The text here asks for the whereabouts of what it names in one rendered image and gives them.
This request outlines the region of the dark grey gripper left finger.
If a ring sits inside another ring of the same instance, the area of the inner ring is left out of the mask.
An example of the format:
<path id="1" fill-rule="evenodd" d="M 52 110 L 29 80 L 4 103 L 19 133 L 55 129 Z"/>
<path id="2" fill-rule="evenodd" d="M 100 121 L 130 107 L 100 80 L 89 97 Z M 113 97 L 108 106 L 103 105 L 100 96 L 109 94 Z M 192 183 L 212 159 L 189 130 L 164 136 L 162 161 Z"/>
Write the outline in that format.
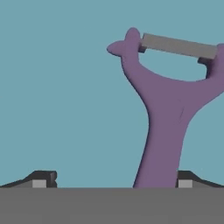
<path id="1" fill-rule="evenodd" d="M 56 171 L 33 171 L 27 177 L 1 185 L 1 188 L 9 187 L 29 187 L 29 188 L 56 188 Z"/>

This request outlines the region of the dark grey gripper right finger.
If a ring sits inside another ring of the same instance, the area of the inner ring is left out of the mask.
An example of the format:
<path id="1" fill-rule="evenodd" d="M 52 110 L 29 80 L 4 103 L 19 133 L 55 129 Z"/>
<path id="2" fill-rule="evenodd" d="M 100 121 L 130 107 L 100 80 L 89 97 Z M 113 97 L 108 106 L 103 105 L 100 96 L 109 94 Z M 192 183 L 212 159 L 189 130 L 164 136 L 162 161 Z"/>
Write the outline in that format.
<path id="1" fill-rule="evenodd" d="M 204 180 L 198 177 L 192 171 L 179 171 L 176 187 L 177 188 L 201 188 L 201 187 L 224 188 L 224 185 L 220 185 L 208 180 Z"/>

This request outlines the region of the purple peeler with grey blade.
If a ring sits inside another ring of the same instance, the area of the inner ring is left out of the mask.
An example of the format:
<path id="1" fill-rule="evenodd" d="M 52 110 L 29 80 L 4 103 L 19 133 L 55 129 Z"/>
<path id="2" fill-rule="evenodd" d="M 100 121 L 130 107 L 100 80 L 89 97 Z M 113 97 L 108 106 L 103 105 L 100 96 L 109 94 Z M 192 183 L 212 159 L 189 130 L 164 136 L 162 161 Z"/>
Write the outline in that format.
<path id="1" fill-rule="evenodd" d="M 128 29 L 125 39 L 107 47 L 121 58 L 122 70 L 137 91 L 149 117 L 149 131 L 136 174 L 135 188 L 176 186 L 186 129 L 193 116 L 224 93 L 224 44 L 214 59 L 198 59 L 206 66 L 204 80 L 165 78 L 144 67 L 138 58 L 140 32 Z"/>

